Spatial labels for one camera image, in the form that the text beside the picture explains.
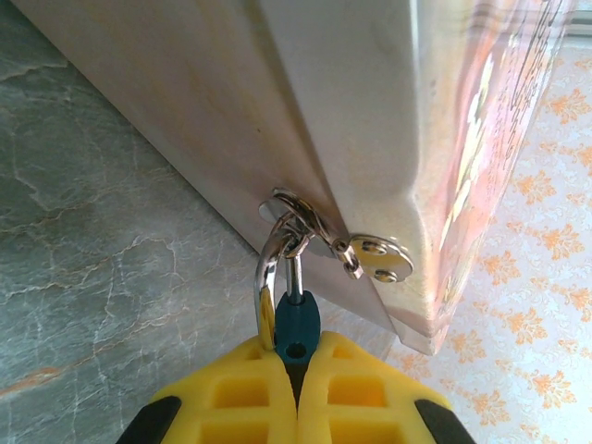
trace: metal ring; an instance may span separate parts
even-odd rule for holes
[[[265,243],[255,271],[254,299],[257,329],[264,350],[274,350],[276,330],[276,303],[274,287],[278,262],[284,252],[297,240],[296,233],[280,226],[273,229]]]

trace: marble floor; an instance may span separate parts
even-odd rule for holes
[[[0,443],[109,443],[254,335],[256,255],[0,0]],[[393,337],[320,302],[385,358]]]

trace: black rubber edge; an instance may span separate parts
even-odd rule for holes
[[[136,414],[117,444],[160,444],[181,407],[176,396],[154,401]]]
[[[476,444],[454,412],[429,400],[415,402],[417,412],[436,444]]]

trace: orange floral pattern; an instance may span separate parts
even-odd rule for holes
[[[563,51],[439,355],[388,358],[476,442],[592,442],[590,54]]]

